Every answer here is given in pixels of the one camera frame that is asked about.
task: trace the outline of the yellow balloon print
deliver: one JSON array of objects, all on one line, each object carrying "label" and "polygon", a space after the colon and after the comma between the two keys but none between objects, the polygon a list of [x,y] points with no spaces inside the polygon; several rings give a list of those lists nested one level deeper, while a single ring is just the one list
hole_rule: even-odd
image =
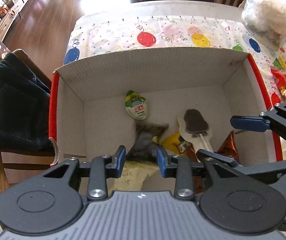
[{"label": "yellow balloon print", "polygon": [[197,47],[206,47],[209,48],[211,46],[209,40],[199,33],[194,33],[192,35],[192,41]]},{"label": "yellow balloon print", "polygon": [[277,58],[279,59],[279,62],[281,64],[282,68],[286,71],[286,63],[285,63],[284,58],[281,56],[278,56]]}]

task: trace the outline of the wooden cabinet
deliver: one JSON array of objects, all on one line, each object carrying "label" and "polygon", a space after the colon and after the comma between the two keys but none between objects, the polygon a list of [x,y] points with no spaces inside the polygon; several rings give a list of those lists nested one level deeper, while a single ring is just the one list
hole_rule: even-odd
[{"label": "wooden cabinet", "polygon": [[5,37],[7,30],[12,23],[12,20],[13,20],[12,17],[8,14],[5,20],[3,21],[2,25],[0,26],[0,40],[1,41]]},{"label": "wooden cabinet", "polygon": [[14,4],[11,10],[16,14],[23,5],[23,3],[24,3],[23,0],[17,0],[17,2]]}]

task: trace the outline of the dark jeans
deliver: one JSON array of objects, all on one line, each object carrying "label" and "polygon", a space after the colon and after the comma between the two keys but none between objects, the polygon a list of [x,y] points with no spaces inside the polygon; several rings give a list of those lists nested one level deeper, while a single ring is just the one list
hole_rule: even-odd
[{"label": "dark jeans", "polygon": [[13,53],[0,62],[0,148],[49,148],[50,89]]}]

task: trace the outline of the party tablecloth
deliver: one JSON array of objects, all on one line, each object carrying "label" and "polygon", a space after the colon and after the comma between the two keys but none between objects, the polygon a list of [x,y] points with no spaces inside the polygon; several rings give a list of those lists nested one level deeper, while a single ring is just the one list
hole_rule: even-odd
[{"label": "party tablecloth", "polygon": [[286,45],[278,51],[258,43],[240,22],[193,16],[124,17],[83,25],[72,31],[64,64],[85,57],[128,49],[214,47],[252,54],[269,99],[285,102],[270,66],[286,71]]}]

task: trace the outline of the balloon print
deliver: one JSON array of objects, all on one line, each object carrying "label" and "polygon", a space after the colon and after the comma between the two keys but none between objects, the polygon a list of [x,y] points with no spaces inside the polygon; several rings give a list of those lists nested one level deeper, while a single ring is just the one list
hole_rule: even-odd
[{"label": "balloon print", "polygon": [[198,34],[200,34],[200,35],[203,36],[203,32],[202,32],[200,29],[196,28],[196,27],[190,27],[190,28],[188,28],[187,33],[188,33],[188,35],[190,35],[190,36],[192,36],[194,33],[198,33]]},{"label": "balloon print", "polygon": [[196,27],[190,27],[187,30],[187,33],[192,38],[192,42],[197,47],[206,47],[209,48],[211,46],[209,40],[203,35],[203,32],[196,28]]},{"label": "balloon print", "polygon": [[232,49],[234,50],[239,50],[239,51],[243,51],[242,47],[240,45],[236,45],[234,46]]},{"label": "balloon print", "polygon": [[249,39],[249,43],[251,45],[251,47],[257,52],[257,53],[260,53],[261,52],[261,48],[260,46],[258,45],[258,43],[253,40],[252,38]]},{"label": "balloon print", "polygon": [[192,35],[192,41],[197,47],[209,48],[211,46],[209,40],[205,36],[198,33],[194,33]]},{"label": "balloon print", "polygon": [[156,38],[151,33],[141,32],[137,36],[137,41],[145,47],[151,47],[156,43]]},{"label": "balloon print", "polygon": [[275,58],[274,62],[273,62],[273,66],[277,67],[279,69],[282,69],[280,61],[278,60],[278,58]]},{"label": "balloon print", "polygon": [[276,103],[281,103],[281,99],[278,97],[276,93],[273,93],[271,95],[271,102],[272,102],[272,106],[274,106]]},{"label": "balloon print", "polygon": [[278,60],[280,62],[281,67],[286,71],[285,59],[283,57],[281,57],[281,56],[278,56],[277,58],[278,58]]},{"label": "balloon print", "polygon": [[78,60],[79,58],[79,49],[76,48],[76,45],[79,45],[79,41],[78,39],[75,39],[72,45],[72,49],[70,49],[66,55],[65,55],[65,59],[64,59],[64,65],[68,64],[70,62],[73,62],[75,60]]}]

